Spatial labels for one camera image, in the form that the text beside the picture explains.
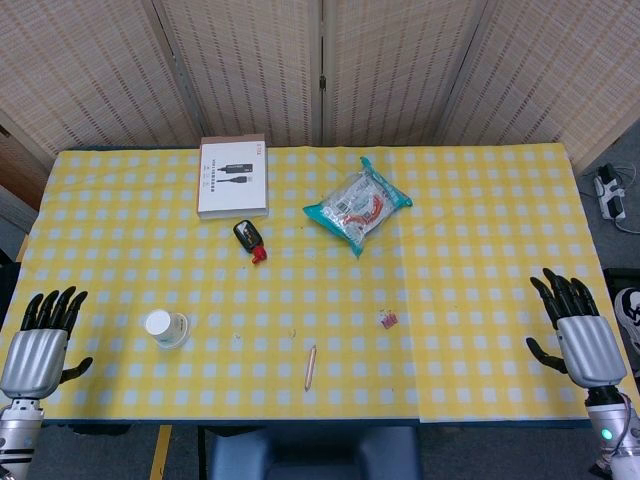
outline shoe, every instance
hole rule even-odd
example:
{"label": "shoe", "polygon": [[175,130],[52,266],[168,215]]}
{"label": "shoe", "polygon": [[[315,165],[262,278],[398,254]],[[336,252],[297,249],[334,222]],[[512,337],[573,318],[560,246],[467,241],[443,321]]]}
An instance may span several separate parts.
{"label": "shoe", "polygon": [[613,304],[618,323],[627,331],[631,345],[640,355],[640,289],[620,290]]}

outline yellow checkered tablecloth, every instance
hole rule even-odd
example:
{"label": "yellow checkered tablecloth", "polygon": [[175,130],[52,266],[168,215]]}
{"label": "yellow checkered tablecloth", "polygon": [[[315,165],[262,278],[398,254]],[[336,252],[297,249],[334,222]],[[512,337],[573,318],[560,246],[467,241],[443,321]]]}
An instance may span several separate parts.
{"label": "yellow checkered tablecloth", "polygon": [[[528,283],[543,266],[579,276],[613,318],[561,145],[268,153],[259,266],[234,221],[197,217],[197,150],[60,154],[0,335],[4,355],[37,292],[89,291],[67,365],[95,361],[44,402],[48,418],[585,415],[583,392],[524,346],[534,335],[557,349]],[[360,155],[414,206],[356,259],[302,207],[359,170]],[[146,335],[154,308],[189,317],[183,348],[160,350]],[[385,330],[383,309],[399,324]]]}

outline clear plastic package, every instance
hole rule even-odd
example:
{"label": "clear plastic package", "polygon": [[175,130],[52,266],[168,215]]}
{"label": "clear plastic package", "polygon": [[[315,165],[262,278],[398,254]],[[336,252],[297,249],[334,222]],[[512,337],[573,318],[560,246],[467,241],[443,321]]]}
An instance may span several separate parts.
{"label": "clear plastic package", "polygon": [[362,253],[365,237],[371,230],[399,208],[413,205],[366,157],[360,160],[363,170],[350,175],[322,202],[303,209],[309,218],[345,238],[356,256]]}

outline robotic hand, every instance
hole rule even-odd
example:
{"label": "robotic hand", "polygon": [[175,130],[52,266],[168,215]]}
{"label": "robotic hand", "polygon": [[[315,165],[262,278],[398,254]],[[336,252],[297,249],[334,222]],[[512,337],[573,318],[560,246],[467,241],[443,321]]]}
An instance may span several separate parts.
{"label": "robotic hand", "polygon": [[536,359],[560,373],[568,373],[588,392],[585,405],[591,424],[602,442],[601,456],[590,472],[602,478],[640,478],[640,420],[616,385],[627,371],[609,323],[598,313],[589,289],[578,279],[543,269],[551,290],[531,277],[551,324],[563,358],[554,357],[529,337],[527,346]]}
{"label": "robotic hand", "polygon": [[81,292],[71,300],[75,290],[62,292],[55,308],[57,290],[44,301],[41,293],[36,295],[11,341],[0,380],[0,390],[12,400],[0,410],[0,480],[26,478],[44,418],[40,400],[59,384],[78,378],[93,362],[87,357],[77,367],[63,370],[67,342],[87,298],[87,292]]}

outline white cup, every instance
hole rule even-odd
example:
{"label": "white cup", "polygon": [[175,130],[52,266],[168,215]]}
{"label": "white cup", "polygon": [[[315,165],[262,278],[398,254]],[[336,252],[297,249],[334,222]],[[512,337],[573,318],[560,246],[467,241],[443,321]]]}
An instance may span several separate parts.
{"label": "white cup", "polygon": [[144,328],[161,348],[177,348],[189,336],[189,321],[181,313],[158,309],[150,312]]}

